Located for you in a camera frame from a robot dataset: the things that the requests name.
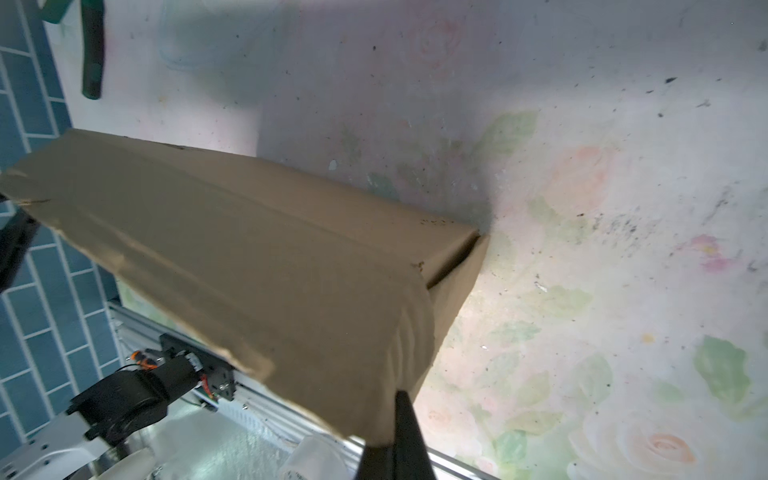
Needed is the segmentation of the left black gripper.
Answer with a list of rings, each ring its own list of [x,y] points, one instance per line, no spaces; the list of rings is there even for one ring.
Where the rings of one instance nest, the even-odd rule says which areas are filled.
[[[1,292],[13,285],[39,226],[37,220],[19,210],[1,229]]]

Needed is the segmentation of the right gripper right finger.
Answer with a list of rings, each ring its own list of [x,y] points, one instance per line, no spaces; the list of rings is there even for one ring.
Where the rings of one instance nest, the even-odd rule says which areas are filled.
[[[395,395],[394,480],[436,480],[432,462],[406,391]]]

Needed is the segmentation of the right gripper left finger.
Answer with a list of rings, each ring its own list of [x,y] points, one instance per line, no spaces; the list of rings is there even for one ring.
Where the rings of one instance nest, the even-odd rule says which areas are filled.
[[[355,480],[394,480],[395,445],[366,445],[355,472]]]

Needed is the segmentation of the brown cardboard box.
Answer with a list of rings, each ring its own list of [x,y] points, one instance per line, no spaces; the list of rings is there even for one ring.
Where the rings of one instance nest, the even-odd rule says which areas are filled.
[[[2,193],[274,394],[391,444],[481,270],[472,226],[242,155],[72,129]]]

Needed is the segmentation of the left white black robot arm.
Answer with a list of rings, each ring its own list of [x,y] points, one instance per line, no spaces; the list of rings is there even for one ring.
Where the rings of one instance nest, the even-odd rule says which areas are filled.
[[[3,479],[65,479],[163,420],[202,381],[199,358],[164,353],[153,368],[118,370],[75,396],[26,444],[1,461]]]

